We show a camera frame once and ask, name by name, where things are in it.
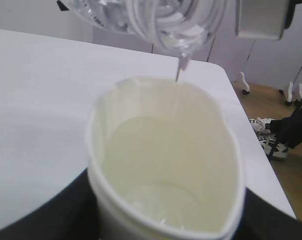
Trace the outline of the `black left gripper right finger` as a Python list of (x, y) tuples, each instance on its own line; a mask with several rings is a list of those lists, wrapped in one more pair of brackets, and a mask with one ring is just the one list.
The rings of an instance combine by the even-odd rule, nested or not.
[(246, 190), (238, 240), (302, 240), (302, 222)]

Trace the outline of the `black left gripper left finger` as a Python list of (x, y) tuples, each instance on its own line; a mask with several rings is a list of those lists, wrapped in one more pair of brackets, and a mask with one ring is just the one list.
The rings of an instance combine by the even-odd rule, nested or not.
[(0, 240), (98, 240), (96, 198), (87, 170), (50, 201), (0, 229)]

